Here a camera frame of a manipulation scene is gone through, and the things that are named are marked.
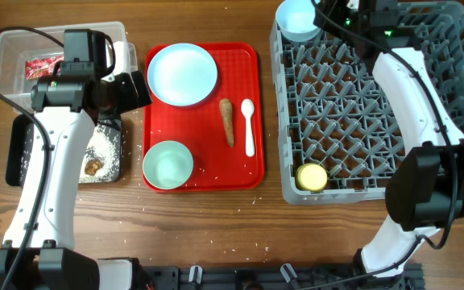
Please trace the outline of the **light blue bowl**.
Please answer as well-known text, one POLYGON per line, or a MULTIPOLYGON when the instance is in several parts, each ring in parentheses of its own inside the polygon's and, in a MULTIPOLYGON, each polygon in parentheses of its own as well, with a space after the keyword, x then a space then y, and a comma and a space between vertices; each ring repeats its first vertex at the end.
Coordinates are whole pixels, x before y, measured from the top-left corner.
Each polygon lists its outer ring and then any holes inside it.
POLYGON ((277 8, 275 20, 286 39, 304 42, 321 30, 313 23, 315 16, 312 0, 285 0, 277 8))

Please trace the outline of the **white rice pile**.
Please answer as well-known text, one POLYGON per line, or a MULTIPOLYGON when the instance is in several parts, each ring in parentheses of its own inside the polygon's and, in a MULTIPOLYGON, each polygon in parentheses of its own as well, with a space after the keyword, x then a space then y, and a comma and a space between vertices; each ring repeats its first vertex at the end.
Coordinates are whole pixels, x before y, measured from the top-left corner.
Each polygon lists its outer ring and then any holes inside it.
POLYGON ((98 124, 85 150, 80 171, 80 184, 114 182, 121 171, 121 141, 119 130, 98 124), (86 175, 84 170, 88 161, 100 160, 103 167, 95 176, 86 175))

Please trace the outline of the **brown food scrap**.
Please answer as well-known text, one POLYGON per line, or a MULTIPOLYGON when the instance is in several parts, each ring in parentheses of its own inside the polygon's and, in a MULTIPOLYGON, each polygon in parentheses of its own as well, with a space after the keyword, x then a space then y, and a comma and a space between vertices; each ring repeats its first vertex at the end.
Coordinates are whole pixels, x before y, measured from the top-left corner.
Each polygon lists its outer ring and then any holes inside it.
POLYGON ((96 173, 103 167, 103 163, 99 159, 92 159, 85 166, 85 174, 95 176, 96 173))

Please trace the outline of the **mint green bowl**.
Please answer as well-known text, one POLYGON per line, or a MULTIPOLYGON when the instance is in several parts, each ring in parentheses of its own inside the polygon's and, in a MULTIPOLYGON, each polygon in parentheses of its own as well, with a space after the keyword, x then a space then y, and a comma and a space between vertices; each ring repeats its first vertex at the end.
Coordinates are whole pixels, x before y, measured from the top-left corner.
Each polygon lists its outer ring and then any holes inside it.
POLYGON ((193 173, 193 155, 182 143, 167 140, 151 147, 143 158, 143 175, 156 189, 172 190, 193 173))

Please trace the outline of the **red snack wrapper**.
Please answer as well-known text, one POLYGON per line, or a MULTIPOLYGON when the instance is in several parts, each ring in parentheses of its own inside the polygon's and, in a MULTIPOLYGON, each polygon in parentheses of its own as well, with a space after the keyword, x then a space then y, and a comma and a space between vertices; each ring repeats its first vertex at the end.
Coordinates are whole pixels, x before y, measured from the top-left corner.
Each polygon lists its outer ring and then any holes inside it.
POLYGON ((33 80, 50 76, 53 74, 56 64, 63 60, 63 56, 51 56, 44 59, 29 60, 25 63, 25 77, 27 80, 33 80))

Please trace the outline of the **yellow plastic cup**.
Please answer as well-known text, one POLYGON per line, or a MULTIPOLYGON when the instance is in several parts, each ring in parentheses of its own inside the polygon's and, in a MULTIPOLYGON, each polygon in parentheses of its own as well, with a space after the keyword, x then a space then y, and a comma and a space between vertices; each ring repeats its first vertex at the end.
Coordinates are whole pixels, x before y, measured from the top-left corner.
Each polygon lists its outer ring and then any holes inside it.
POLYGON ((301 190, 320 192, 327 181, 327 171, 319 164, 303 164, 296 170, 296 184, 301 190))

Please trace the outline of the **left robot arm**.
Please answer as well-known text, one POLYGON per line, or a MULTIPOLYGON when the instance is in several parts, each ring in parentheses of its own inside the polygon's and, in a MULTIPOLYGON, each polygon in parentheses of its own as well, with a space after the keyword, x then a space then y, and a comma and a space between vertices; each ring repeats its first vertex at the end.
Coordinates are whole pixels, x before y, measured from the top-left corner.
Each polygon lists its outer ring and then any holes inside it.
POLYGON ((0 289, 150 289, 136 258, 91 259, 74 249, 73 217, 85 150, 98 119, 148 106, 141 72, 113 81, 111 38, 68 29, 64 59, 31 91, 34 140, 23 192, 0 246, 0 289))

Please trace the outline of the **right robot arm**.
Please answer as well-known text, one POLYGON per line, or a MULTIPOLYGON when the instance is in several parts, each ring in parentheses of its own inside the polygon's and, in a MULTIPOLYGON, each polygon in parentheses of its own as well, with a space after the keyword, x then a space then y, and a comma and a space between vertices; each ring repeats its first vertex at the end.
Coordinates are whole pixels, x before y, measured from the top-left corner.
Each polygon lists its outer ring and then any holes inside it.
POLYGON ((423 243, 440 250, 464 218, 464 134, 428 75, 416 33, 399 25, 396 1, 312 3, 315 26, 354 48, 386 95, 405 157, 388 181, 388 216, 356 256, 365 277, 400 275, 423 243))

